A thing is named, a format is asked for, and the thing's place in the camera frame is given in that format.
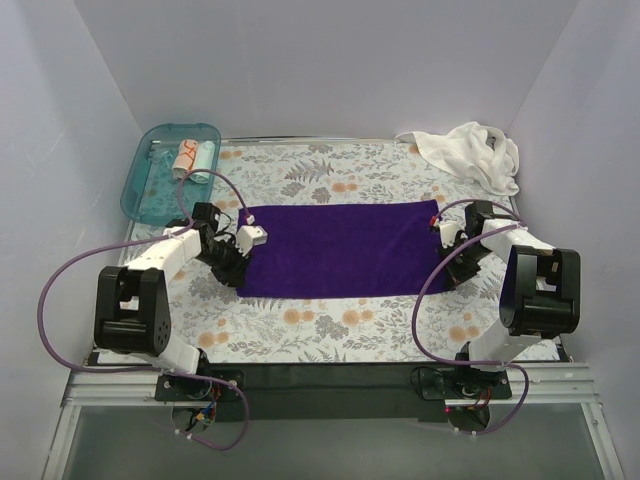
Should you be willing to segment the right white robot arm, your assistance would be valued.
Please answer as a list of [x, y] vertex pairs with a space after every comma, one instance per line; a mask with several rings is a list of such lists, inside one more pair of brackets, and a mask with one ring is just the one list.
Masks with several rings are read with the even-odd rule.
[[506, 265], [499, 319], [456, 355], [452, 383], [464, 397], [506, 381], [504, 370], [527, 348], [575, 331], [580, 318], [581, 258], [530, 234], [509, 208], [486, 200], [466, 200], [465, 224], [437, 213], [431, 228], [439, 233], [438, 254], [446, 288], [451, 290], [480, 272], [480, 261], [496, 255]]

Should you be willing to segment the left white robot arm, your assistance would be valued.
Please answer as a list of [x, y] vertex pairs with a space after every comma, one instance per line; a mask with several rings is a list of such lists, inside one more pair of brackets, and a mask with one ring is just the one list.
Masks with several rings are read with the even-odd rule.
[[235, 233], [220, 230], [221, 215], [210, 203], [196, 203], [190, 219], [173, 219], [166, 225], [163, 240], [123, 266], [104, 268], [98, 277], [96, 346], [180, 372], [178, 387], [193, 400], [211, 392], [213, 377], [199, 366], [200, 351], [173, 332], [169, 284], [196, 260], [209, 266], [222, 285], [239, 288], [245, 283], [251, 251], [267, 239], [266, 231], [252, 223]]

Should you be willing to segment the purple towel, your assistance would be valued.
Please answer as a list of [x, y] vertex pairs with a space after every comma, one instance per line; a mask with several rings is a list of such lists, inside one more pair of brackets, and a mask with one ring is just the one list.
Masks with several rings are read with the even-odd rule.
[[440, 262], [434, 200], [259, 206], [268, 238], [237, 293], [244, 298], [342, 299], [416, 295]]

